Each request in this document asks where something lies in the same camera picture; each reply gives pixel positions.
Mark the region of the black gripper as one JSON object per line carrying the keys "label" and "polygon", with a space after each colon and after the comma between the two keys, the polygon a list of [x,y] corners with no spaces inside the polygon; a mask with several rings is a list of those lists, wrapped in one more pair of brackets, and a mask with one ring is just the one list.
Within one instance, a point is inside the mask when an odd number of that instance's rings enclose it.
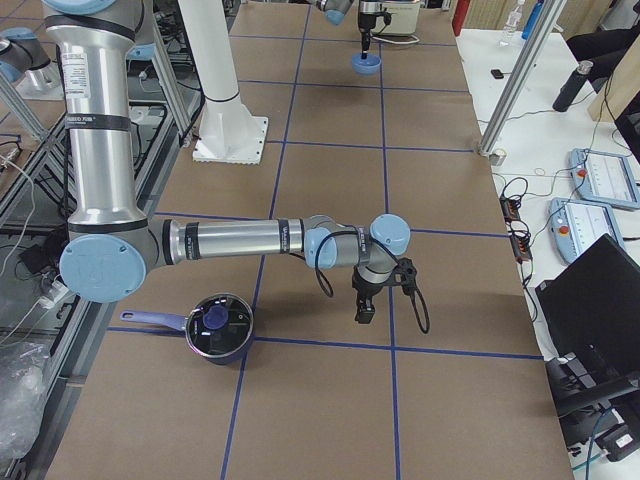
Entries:
{"label": "black gripper", "polygon": [[370,324],[375,315],[373,297],[377,295],[383,287],[393,287],[396,285],[395,275],[391,273],[381,282],[373,282],[365,278],[358,267],[353,268],[352,287],[356,290],[356,314],[357,323]]}
{"label": "black gripper", "polygon": [[384,16],[381,1],[359,0],[357,22],[361,34],[361,59],[367,59],[371,46],[371,31],[376,27],[377,19]]}

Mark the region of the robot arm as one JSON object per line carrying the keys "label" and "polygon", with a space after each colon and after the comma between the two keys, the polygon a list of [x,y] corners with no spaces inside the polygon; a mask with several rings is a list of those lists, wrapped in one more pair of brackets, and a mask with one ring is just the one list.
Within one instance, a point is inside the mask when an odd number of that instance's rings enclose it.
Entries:
{"label": "robot arm", "polygon": [[127,55],[154,27],[147,1],[47,1],[48,34],[60,51],[76,186],[69,242],[59,263],[66,286],[99,303],[138,290],[152,270],[204,258],[301,253],[316,273],[353,270],[356,319],[373,318],[374,296],[398,286],[420,296],[405,251],[406,221],[392,214],[367,227],[324,215],[308,218],[182,224],[150,220],[134,187]]}
{"label": "robot arm", "polygon": [[339,25],[349,12],[353,4],[357,4],[357,24],[361,35],[361,53],[356,55],[358,60],[367,60],[372,39],[372,31],[376,27],[377,19],[382,18],[386,25],[391,22],[391,16],[381,1],[359,0],[320,0],[309,1],[323,12],[325,18],[333,25]]}

